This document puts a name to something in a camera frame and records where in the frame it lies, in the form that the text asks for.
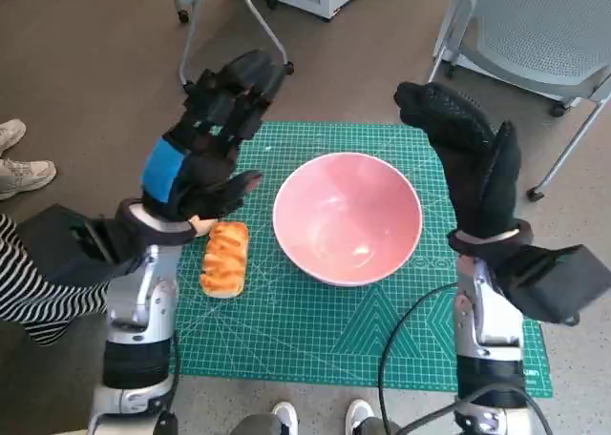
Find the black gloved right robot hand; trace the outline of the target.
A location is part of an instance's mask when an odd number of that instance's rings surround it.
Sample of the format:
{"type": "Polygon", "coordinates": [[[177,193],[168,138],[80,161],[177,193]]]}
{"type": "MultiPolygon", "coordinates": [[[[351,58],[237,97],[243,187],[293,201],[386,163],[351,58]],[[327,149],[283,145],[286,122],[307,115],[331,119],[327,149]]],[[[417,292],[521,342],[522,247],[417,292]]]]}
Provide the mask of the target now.
{"type": "Polygon", "coordinates": [[[394,101],[401,121],[426,134],[442,163],[457,229],[474,238],[515,230],[521,152],[513,123],[495,131],[471,99],[434,82],[402,82],[394,101]]]}

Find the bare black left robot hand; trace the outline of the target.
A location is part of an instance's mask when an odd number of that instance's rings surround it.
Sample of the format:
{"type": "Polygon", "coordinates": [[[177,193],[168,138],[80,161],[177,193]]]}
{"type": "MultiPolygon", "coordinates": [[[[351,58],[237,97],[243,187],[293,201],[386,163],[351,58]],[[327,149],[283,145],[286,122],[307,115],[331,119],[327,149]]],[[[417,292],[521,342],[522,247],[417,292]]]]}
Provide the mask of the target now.
{"type": "Polygon", "coordinates": [[[268,52],[253,50],[187,83],[182,116],[145,164],[144,207],[168,221],[222,218],[240,208],[263,177],[235,172],[240,146],[261,128],[285,76],[268,52]]]}

